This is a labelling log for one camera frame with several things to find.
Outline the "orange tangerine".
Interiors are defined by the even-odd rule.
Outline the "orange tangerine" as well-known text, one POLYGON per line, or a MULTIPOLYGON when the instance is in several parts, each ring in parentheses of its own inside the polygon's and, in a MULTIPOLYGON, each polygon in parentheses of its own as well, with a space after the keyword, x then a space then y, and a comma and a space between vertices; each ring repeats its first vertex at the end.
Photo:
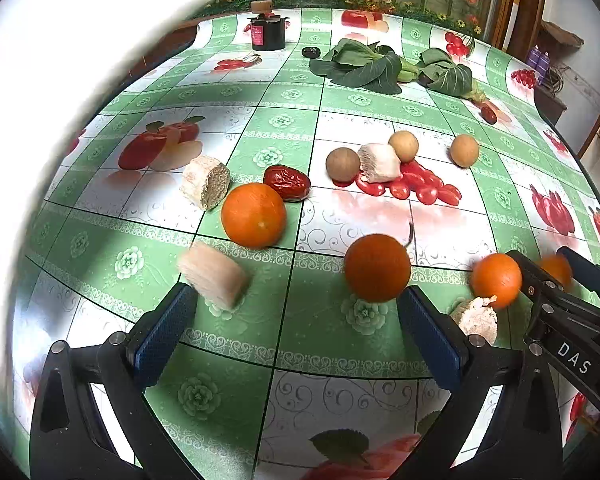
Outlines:
POLYGON ((482 258, 471 271, 470 287, 474 295, 482 298, 495 296, 494 309, 508 307, 516 299, 521 284, 518 263, 500 252, 482 258))
POLYGON ((406 248, 386 234, 360 237, 348 248, 343 260, 347 284, 367 302, 387 302, 400 296, 411 270, 406 248))
POLYGON ((554 254, 543 257, 539 261, 539 267, 550 274, 555 281, 558 281, 567 292, 572 289, 572 270, 565 256, 554 254))
POLYGON ((238 185, 224 200, 221 223, 228 238, 239 246, 270 247, 286 229, 285 204, 279 194, 264 183, 238 185))

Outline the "beige sugarcane chunk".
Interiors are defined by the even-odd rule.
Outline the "beige sugarcane chunk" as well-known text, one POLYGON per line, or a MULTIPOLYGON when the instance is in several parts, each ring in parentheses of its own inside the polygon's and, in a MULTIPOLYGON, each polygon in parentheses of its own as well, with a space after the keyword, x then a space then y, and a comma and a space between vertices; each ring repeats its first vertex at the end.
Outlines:
POLYGON ((402 176, 400 158, 388 143, 364 144, 358 149, 358 158, 370 183, 390 182, 402 176))
POLYGON ((219 159, 199 155, 183 171, 181 191, 199 209, 213 209, 227 194, 230 170, 219 159))
POLYGON ((489 344, 495 344, 498 316, 492 304, 497 299, 497 296, 491 296, 457 301, 450 317, 465 335, 479 335, 489 344))
POLYGON ((178 272, 200 296, 221 310, 233 310, 249 283, 249 275, 224 252, 203 242, 178 257, 178 272))

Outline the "tan longan fruit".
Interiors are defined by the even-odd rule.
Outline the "tan longan fruit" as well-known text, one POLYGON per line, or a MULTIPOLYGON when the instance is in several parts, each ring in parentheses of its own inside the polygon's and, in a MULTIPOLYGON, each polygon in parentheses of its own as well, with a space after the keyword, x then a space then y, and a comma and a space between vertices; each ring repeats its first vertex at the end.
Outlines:
POLYGON ((396 152, 396 156, 401 162, 411 162, 419 150, 419 142, 413 133, 407 130, 400 130, 390 136, 389 145, 396 152))
POLYGON ((479 157, 480 146, 469 134, 456 136, 450 146, 450 157, 460 168, 471 167, 479 157))

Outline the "brown longan fruit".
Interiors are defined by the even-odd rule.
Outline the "brown longan fruit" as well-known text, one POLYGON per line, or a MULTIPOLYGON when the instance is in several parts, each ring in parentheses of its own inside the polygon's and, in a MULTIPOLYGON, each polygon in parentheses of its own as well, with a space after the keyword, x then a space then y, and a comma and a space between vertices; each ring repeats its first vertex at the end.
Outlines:
POLYGON ((335 148, 326 157, 326 172, 336 182, 351 182, 360 171, 358 153, 350 148, 335 148))

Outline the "red jujube date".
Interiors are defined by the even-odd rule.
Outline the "red jujube date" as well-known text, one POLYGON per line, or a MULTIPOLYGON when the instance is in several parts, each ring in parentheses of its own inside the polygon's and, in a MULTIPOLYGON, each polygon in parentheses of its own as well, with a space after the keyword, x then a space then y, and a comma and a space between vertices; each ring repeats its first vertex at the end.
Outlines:
POLYGON ((285 165, 269 166, 263 175, 263 183, 276 191, 284 202, 298 203, 311 191, 309 177, 298 169, 285 165))
POLYGON ((489 125, 494 125, 498 122, 498 115, 489 105, 484 104, 482 107, 480 107, 480 115, 489 125))

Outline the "purple bottles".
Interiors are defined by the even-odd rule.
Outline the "purple bottles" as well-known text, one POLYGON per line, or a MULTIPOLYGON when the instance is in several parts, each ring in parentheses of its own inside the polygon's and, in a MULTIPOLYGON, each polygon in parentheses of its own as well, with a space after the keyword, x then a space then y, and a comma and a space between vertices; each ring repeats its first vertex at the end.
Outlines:
POLYGON ((535 70, 536 84, 542 84, 548 69, 550 68, 550 57, 543 52, 539 46, 534 46, 528 53, 526 63, 535 70))

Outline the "green leafy bok choy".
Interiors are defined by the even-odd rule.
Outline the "green leafy bok choy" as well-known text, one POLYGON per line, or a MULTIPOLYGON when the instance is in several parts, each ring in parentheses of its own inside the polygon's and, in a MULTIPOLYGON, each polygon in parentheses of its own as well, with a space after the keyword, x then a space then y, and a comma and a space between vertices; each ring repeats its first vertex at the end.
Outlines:
POLYGON ((322 58, 309 62, 312 74, 347 88, 362 88, 381 94, 400 94, 400 84, 418 79, 420 68, 384 44, 362 44, 343 38, 322 58))
POLYGON ((472 76, 471 69, 455 63, 451 55, 439 48, 423 50, 416 67, 417 82, 428 90, 475 103, 486 100, 486 94, 472 76))

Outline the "green fruit-print tablecloth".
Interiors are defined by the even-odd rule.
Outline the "green fruit-print tablecloth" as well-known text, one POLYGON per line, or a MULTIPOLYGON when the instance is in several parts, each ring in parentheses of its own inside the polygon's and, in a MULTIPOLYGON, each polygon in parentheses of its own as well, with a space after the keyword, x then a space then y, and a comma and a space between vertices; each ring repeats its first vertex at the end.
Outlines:
POLYGON ((576 160, 536 110, 521 64, 449 30, 380 13, 291 10, 283 50, 253 54, 248 18, 201 23, 193 45, 116 96, 81 132, 34 214, 17 292, 16 457, 29 463, 38 378, 50 345, 100 344, 129 330, 180 279, 194 240, 250 275, 230 311, 198 301, 148 401, 185 456, 209 479, 384 478, 407 439, 448 393, 401 335, 394 304, 353 296, 342 259, 359 237, 405 244, 412 283, 442 311, 470 297, 472 265, 516 249, 530 259, 569 246, 600 264, 600 202, 576 160), (340 39, 384 44, 417 64, 439 48, 471 69, 475 103, 417 80, 400 94, 316 76, 340 39), (480 115, 484 104, 498 122, 480 115), (419 142, 400 178, 351 182, 326 172, 335 148, 358 152, 407 130, 419 142), (479 157, 450 157, 469 134, 479 157), (298 169, 309 196, 284 202, 286 229, 270 247, 232 242, 225 197, 204 211, 181 191, 199 155, 230 170, 230 187, 263 183, 269 166, 298 169))

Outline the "small dark date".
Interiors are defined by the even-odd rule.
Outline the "small dark date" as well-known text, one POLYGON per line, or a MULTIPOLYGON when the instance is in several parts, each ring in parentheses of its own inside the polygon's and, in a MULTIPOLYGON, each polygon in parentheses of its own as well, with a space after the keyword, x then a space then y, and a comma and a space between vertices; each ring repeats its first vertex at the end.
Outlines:
POLYGON ((318 47, 304 47, 301 49, 301 54, 304 58, 319 58, 321 50, 318 47))

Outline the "black jar with pink label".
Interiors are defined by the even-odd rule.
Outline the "black jar with pink label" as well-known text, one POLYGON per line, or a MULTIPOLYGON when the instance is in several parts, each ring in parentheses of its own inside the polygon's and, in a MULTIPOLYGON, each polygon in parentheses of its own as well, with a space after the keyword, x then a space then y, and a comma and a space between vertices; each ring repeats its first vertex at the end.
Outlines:
POLYGON ((250 32, 251 45, 255 51, 277 51, 286 46, 288 18, 273 11, 271 0, 256 0, 250 3, 253 16, 245 31, 250 32))

